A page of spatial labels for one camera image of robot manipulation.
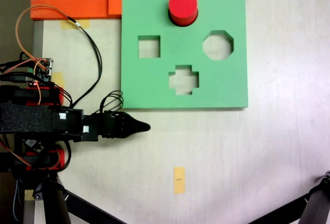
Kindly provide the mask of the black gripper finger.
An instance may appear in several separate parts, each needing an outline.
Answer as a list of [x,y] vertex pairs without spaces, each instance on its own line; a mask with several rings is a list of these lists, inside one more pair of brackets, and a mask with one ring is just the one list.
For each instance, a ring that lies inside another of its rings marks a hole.
[[117,120],[123,127],[131,128],[150,128],[151,126],[145,122],[134,119],[125,112],[117,112]]
[[147,132],[150,129],[151,129],[150,126],[120,128],[117,132],[117,138],[124,139],[136,133]]

